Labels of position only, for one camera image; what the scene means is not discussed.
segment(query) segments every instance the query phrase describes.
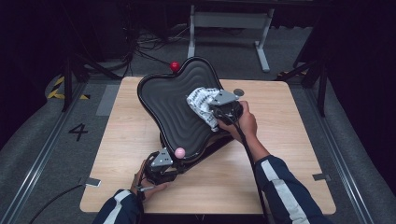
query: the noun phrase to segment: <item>gray floor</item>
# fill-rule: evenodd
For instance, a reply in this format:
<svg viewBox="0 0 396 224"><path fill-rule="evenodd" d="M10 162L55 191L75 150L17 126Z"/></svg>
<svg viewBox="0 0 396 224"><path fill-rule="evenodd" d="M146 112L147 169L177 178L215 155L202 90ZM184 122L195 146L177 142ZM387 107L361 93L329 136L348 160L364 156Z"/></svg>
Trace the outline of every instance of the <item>gray floor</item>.
<svg viewBox="0 0 396 224"><path fill-rule="evenodd" d="M260 36L257 31L245 30L240 35L229 35L216 30L201 31L196 36L196 56L208 59L220 78L272 80L279 72L292 69L291 65L310 31L309 28L270 30L264 45L271 68L268 74L262 72L253 48L253 42ZM161 49L148 51L147 54L167 62L183 62L187 50L188 41L180 39ZM127 76L171 73L167 66L138 56L132 62L132 72L129 71ZM329 219L334 223L348 224L395 223L395 197L367 157L331 86L326 92L326 119L318 119L318 112L309 103L309 94L317 90L305 90L299 81L300 78L295 77L288 83L323 173L331 178L328 185L337 211L329 215ZM33 183L33 190L27 192L27 201L21 204L21 210L10 223L28 223L50 198L74 187L81 177L89 176L119 85L119 81L109 80L103 75L93 75L84 86L83 93L89 94L91 99L77 100L51 148L48 162L36 183ZM49 99L0 151L0 217L6 214L37 155L46 144L62 115L62 106L62 100ZM323 121L329 125L360 195L350 195L350 191L346 190L343 173L334 162L332 147L320 126ZM85 124L84 130L88 133L84 133L77 141L78 135L69 131L81 123ZM83 189L77 189L64 195L49 206L35 223L91 223L95 214L85 214L79 210L82 193ZM354 196L362 198L372 220L364 221L360 218L357 212L359 209L351 200Z"/></svg>

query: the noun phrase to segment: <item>white metal leg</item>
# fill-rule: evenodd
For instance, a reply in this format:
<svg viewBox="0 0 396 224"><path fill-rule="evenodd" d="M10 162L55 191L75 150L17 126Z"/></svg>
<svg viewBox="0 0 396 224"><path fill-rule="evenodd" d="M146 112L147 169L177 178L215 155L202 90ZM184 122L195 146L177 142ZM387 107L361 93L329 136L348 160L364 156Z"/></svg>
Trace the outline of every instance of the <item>white metal leg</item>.
<svg viewBox="0 0 396 224"><path fill-rule="evenodd" d="M255 47L262 65L262 71L269 72L270 67L265 57L263 46L271 25L273 14L273 9L270 9L268 13L262 14L195 12L195 7L191 6L190 44L187 58L193 57L195 54L195 27L262 29L262 38L260 41L255 42Z"/></svg>
<svg viewBox="0 0 396 224"><path fill-rule="evenodd" d="M267 18L265 20L264 26L262 27L262 39L260 40L260 42L259 41L255 42L256 51L257 54L259 55L259 60L260 60L260 64L262 65L263 72L270 72L270 66L268 65L267 58L265 57L263 47L264 47L265 39L267 38L268 35L268 30L270 29L273 15L274 15L274 10L270 9L270 11L267 14Z"/></svg>
<svg viewBox="0 0 396 224"><path fill-rule="evenodd" d="M195 54L195 12L194 6L191 6L190 13L190 44L189 44L189 52L187 53L187 58L193 57Z"/></svg>

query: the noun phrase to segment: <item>dark background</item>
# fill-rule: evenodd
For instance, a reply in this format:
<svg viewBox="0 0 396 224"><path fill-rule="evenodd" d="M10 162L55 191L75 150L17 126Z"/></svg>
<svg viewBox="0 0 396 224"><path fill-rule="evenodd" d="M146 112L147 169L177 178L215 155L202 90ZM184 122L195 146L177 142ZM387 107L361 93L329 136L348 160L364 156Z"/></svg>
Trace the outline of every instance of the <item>dark background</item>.
<svg viewBox="0 0 396 224"><path fill-rule="evenodd" d="M394 64L396 16L392 1L346 1L343 11L276 10L274 26L314 26L301 62L325 57L329 79L376 168L393 192L396 183ZM140 27L158 36L188 22L186 6L139 6L123 14L124 1L2 1L0 5L0 147L38 108L44 90L78 52L96 62L125 53L125 33Z"/></svg>

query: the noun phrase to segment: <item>yellow and black tape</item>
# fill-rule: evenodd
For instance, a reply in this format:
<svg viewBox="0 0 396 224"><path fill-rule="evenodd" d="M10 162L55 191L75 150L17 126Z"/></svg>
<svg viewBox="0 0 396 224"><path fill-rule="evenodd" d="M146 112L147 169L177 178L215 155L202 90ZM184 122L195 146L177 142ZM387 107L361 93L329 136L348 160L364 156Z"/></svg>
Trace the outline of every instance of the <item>yellow and black tape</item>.
<svg viewBox="0 0 396 224"><path fill-rule="evenodd" d="M52 90L50 91L49 96L47 97L48 99L50 99L50 98L64 99L64 94L58 93L58 90L62 86L62 83L64 83L64 75L60 75L58 80L56 80L55 85L53 85ZM89 99L91 99L91 96L89 94L82 94L79 97L79 99L80 100L89 100Z"/></svg>
<svg viewBox="0 0 396 224"><path fill-rule="evenodd" d="M283 77L283 76L285 76L287 73L288 73L288 72L281 72L281 73L277 74L277 76L278 76L278 77ZM301 72L301 73L298 73L296 76L305 76L305 75L306 75L306 72Z"/></svg>

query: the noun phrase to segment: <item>robotic hand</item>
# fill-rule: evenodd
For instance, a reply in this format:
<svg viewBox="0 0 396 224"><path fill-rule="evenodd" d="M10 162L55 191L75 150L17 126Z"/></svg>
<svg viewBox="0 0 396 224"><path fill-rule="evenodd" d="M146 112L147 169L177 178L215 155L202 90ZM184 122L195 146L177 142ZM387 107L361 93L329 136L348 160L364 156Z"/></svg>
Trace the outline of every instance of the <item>robotic hand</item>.
<svg viewBox="0 0 396 224"><path fill-rule="evenodd" d="M184 148L179 147L175 150L175 157L182 159L186 154ZM178 162L174 162L165 148L150 155L148 163L144 168L148 182L154 185L174 181L178 174L184 173L184 167Z"/></svg>
<svg viewBox="0 0 396 224"><path fill-rule="evenodd" d="M236 123L242 116L243 107L237 100L239 96L243 95L243 92L239 90L237 93L239 95L220 90L219 94L209 104L209 108L213 111L213 116L227 125Z"/></svg>

